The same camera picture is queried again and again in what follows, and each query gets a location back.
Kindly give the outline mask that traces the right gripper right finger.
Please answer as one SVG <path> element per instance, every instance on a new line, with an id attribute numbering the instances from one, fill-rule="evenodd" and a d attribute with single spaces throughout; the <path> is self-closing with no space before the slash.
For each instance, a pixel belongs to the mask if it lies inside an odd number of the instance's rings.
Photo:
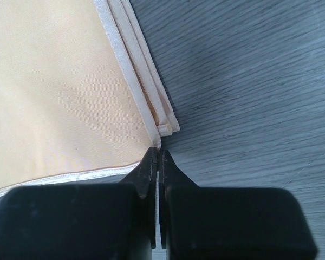
<path id="1" fill-rule="evenodd" d="M 168 259 L 315 259 L 297 199 L 282 188 L 200 187 L 159 153 L 159 223 Z"/>

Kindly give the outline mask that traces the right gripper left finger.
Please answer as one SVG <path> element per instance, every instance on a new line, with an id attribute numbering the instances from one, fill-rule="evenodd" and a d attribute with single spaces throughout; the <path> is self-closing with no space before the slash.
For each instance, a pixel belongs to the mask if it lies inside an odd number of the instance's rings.
<path id="1" fill-rule="evenodd" d="M 21 186 L 0 202 L 0 259 L 150 259 L 158 150 L 118 183 Z"/>

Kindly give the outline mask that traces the peach cloth napkin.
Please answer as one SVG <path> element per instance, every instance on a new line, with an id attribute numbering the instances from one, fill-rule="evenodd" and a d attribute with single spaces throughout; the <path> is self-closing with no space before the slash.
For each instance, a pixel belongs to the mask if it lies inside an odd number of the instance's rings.
<path id="1" fill-rule="evenodd" d="M 179 129 L 129 1 L 0 1 L 0 197 L 127 174 Z"/>

